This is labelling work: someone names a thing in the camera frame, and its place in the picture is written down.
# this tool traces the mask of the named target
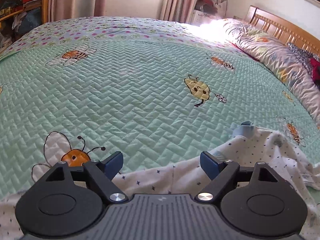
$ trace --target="white bag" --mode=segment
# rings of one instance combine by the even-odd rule
[[[202,11],[193,10],[190,24],[195,26],[201,26],[202,24],[211,23],[212,20],[219,20],[219,19],[222,19],[222,17],[218,14],[213,15],[209,13],[204,13]]]
[[[224,18],[226,16],[227,12],[227,0],[211,0],[214,3],[214,7],[218,10],[218,15],[221,18]]]

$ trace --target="star pattern fabric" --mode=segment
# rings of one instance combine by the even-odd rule
[[[302,197],[308,207],[308,217],[301,235],[306,240],[320,237],[320,218],[317,202],[306,186],[320,190],[320,166],[313,167],[304,153],[279,131],[253,127],[247,137],[236,135],[228,142],[210,151],[220,160],[233,160],[241,166],[254,166],[266,162],[280,176],[286,179]],[[195,196],[210,179],[199,165],[199,157],[169,164],[165,167],[117,174],[112,180],[128,197],[136,193],[185,194]],[[238,187],[248,182],[238,183]],[[22,236],[14,216],[14,208],[23,192],[12,194],[0,202],[0,237],[8,240]]]

